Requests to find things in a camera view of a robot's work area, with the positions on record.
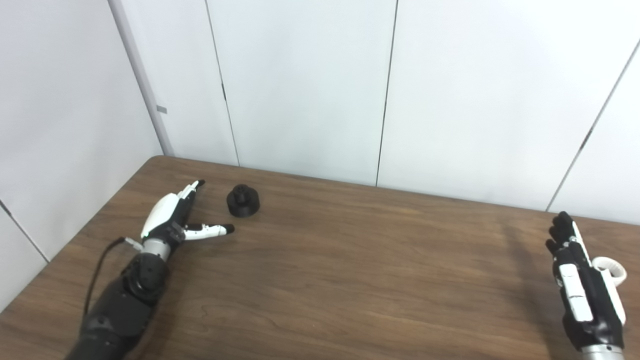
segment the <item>black cylindrical object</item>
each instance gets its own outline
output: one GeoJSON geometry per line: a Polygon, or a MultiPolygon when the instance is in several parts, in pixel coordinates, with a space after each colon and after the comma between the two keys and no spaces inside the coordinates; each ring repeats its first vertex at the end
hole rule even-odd
{"type": "Polygon", "coordinates": [[[237,218],[250,217],[260,209],[258,192],[245,184],[236,185],[227,195],[227,205],[231,215],[237,218]]]}

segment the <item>wood grain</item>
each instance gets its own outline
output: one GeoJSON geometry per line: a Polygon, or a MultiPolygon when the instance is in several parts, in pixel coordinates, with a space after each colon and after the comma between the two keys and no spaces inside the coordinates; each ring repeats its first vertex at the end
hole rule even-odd
{"type": "MultiPolygon", "coordinates": [[[[101,250],[135,237],[194,179],[193,222],[236,233],[185,244],[129,359],[578,359],[544,241],[552,214],[156,157],[0,315],[0,358],[60,359],[101,250]],[[255,187],[253,217],[225,197],[255,187]]],[[[621,261],[627,359],[640,357],[640,228],[578,219],[592,256],[621,261]]],[[[131,259],[107,258],[97,293],[131,259]]]]}

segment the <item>black forearm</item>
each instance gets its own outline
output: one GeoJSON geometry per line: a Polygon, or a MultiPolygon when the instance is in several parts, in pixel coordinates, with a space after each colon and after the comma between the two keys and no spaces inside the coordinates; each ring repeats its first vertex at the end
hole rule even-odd
{"type": "Polygon", "coordinates": [[[122,359],[142,337],[167,274],[161,258],[136,255],[83,318],[78,341],[66,360],[122,359]]]}
{"type": "Polygon", "coordinates": [[[128,348],[110,331],[90,331],[80,334],[65,360],[122,360],[128,348]]]}

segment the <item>black fingertip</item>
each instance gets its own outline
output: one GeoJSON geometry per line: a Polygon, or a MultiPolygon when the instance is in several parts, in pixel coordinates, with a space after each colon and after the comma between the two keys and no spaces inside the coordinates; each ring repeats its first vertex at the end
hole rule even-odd
{"type": "Polygon", "coordinates": [[[545,242],[545,245],[547,246],[547,249],[552,255],[556,253],[556,250],[558,249],[558,244],[555,241],[549,239],[547,240],[547,242],[545,242]]]}
{"type": "Polygon", "coordinates": [[[549,235],[551,235],[555,241],[560,241],[560,239],[558,239],[558,231],[555,226],[549,227],[549,235]]]}
{"type": "Polygon", "coordinates": [[[230,234],[236,231],[236,227],[233,224],[222,224],[222,227],[224,227],[227,230],[227,234],[230,234]]]}
{"type": "Polygon", "coordinates": [[[571,216],[569,216],[569,214],[566,213],[566,211],[560,212],[560,214],[558,214],[558,217],[567,224],[571,224],[573,222],[573,219],[571,218],[571,216]]]}

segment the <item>panel seam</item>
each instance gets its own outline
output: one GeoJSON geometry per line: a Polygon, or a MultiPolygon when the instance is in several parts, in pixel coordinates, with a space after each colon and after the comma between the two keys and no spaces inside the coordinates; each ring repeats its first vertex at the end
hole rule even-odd
{"type": "Polygon", "coordinates": [[[9,211],[9,208],[6,207],[6,205],[2,202],[1,199],[0,199],[0,208],[2,208],[2,210],[4,210],[4,212],[9,216],[11,221],[13,221],[13,223],[18,227],[18,229],[20,229],[20,232],[24,235],[25,238],[27,238],[27,240],[29,240],[29,242],[31,243],[31,246],[33,246],[33,248],[36,249],[38,254],[40,254],[40,256],[42,256],[42,259],[44,259],[44,261],[46,261],[47,264],[50,263],[49,259],[42,252],[42,249],[40,249],[40,247],[35,243],[35,241],[33,241],[33,239],[29,236],[29,234],[27,234],[27,232],[20,225],[18,220],[16,220],[16,218],[13,217],[13,214],[11,213],[11,211],[9,211]]]}
{"type": "Polygon", "coordinates": [[[209,12],[209,2],[204,1],[204,6],[207,8],[207,19],[209,20],[209,29],[211,30],[211,40],[213,41],[213,50],[216,53],[216,63],[218,63],[218,74],[220,75],[220,86],[222,86],[222,94],[225,99],[225,106],[227,107],[227,118],[229,119],[229,128],[231,129],[231,139],[234,141],[234,150],[236,152],[236,161],[240,166],[240,156],[238,155],[238,147],[236,145],[236,136],[234,134],[234,125],[231,121],[231,112],[229,112],[229,102],[227,101],[227,91],[225,89],[225,81],[222,78],[222,67],[220,66],[220,58],[218,57],[218,46],[216,45],[216,37],[213,35],[213,24],[211,23],[211,13],[209,12]]]}
{"type": "Polygon", "coordinates": [[[618,85],[620,84],[620,80],[625,75],[627,69],[629,68],[629,65],[631,64],[631,61],[633,60],[634,56],[638,52],[638,48],[639,47],[640,47],[640,40],[638,40],[638,43],[636,44],[636,46],[634,47],[633,51],[631,52],[631,55],[629,56],[629,59],[625,63],[625,66],[622,68],[622,71],[620,72],[620,75],[618,76],[616,82],[613,84],[613,87],[611,88],[611,91],[609,92],[609,95],[607,96],[607,98],[604,101],[602,107],[600,108],[600,111],[598,112],[598,115],[596,116],[596,119],[593,121],[593,124],[589,128],[589,131],[587,131],[587,135],[584,137],[584,140],[580,144],[580,148],[575,153],[575,156],[573,157],[573,160],[571,161],[571,164],[569,164],[569,167],[566,169],[566,172],[564,173],[564,176],[563,176],[562,180],[560,180],[560,184],[556,188],[556,192],[554,192],[553,196],[551,197],[551,200],[549,201],[549,204],[547,205],[547,208],[545,209],[545,211],[549,211],[549,209],[551,208],[551,205],[553,205],[554,201],[556,200],[556,197],[558,196],[558,193],[562,189],[562,187],[564,185],[564,182],[566,181],[567,177],[569,176],[569,173],[573,169],[573,166],[575,165],[575,162],[578,160],[578,157],[580,157],[580,154],[582,153],[582,150],[584,149],[585,145],[587,144],[587,142],[591,138],[591,135],[593,134],[593,130],[595,129],[596,125],[598,125],[598,122],[600,121],[600,118],[602,117],[602,114],[604,113],[605,109],[607,108],[607,105],[609,104],[609,101],[611,100],[611,97],[613,96],[613,93],[618,88],[618,85]]]}
{"type": "Polygon", "coordinates": [[[394,27],[391,32],[391,50],[389,51],[389,69],[387,71],[387,88],[385,89],[385,107],[382,111],[382,128],[380,129],[380,148],[378,150],[378,168],[376,170],[376,186],[378,186],[378,178],[380,177],[380,160],[382,159],[382,141],[385,137],[385,119],[387,117],[387,100],[389,97],[389,79],[391,78],[391,61],[394,58],[394,41],[396,40],[396,19],[398,16],[398,2],[396,0],[396,9],[394,12],[394,27]]]}

